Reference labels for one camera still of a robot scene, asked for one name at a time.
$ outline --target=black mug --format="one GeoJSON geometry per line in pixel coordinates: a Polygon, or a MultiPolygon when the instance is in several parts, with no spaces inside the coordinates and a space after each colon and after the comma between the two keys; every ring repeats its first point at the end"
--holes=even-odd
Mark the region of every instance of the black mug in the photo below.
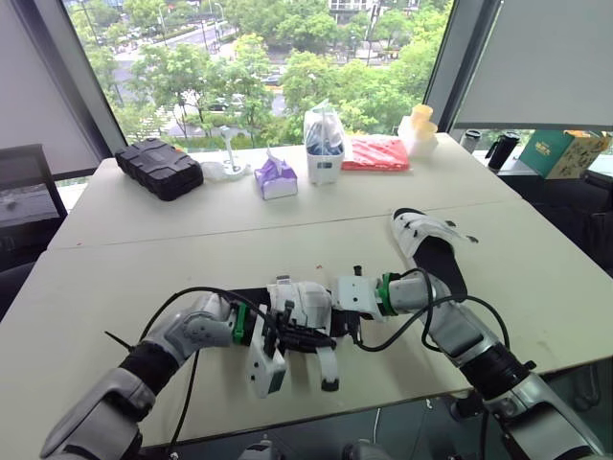
{"type": "Polygon", "coordinates": [[[486,158],[490,158],[488,167],[492,170],[499,171],[502,165],[505,164],[509,155],[519,142],[519,135],[513,131],[507,131],[498,137],[488,150],[486,158]]]}

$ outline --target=tissue box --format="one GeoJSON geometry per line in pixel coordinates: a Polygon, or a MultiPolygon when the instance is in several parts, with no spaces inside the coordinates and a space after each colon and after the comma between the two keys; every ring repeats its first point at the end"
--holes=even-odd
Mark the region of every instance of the tissue box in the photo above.
{"type": "Polygon", "coordinates": [[[254,171],[263,199],[292,196],[298,193],[296,173],[287,163],[276,158],[268,158],[266,163],[254,171]]]}
{"type": "Polygon", "coordinates": [[[606,134],[588,131],[535,131],[519,160],[546,179],[576,179],[611,144],[606,134]]]}

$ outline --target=small red object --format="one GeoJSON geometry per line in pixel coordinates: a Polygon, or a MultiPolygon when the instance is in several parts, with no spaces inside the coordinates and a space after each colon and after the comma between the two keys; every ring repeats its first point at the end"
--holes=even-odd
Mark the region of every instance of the small red object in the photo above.
{"type": "Polygon", "coordinates": [[[409,155],[402,141],[393,136],[352,137],[352,155],[346,155],[343,170],[406,171],[409,155]]]}

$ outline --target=black case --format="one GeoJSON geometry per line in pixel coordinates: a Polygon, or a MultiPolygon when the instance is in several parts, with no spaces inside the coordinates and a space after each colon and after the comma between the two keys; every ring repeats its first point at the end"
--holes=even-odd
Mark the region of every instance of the black case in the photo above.
{"type": "Polygon", "coordinates": [[[200,164],[159,139],[146,139],[115,153],[124,173],[164,201],[172,201],[204,181],[200,164]]]}

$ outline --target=green box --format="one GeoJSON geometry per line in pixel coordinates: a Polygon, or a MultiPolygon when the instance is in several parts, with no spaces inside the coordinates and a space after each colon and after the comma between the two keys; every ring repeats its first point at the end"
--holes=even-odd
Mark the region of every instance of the green box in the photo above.
{"type": "Polygon", "coordinates": [[[611,137],[598,132],[539,129],[519,160],[546,179],[575,179],[610,144],[611,137]]]}

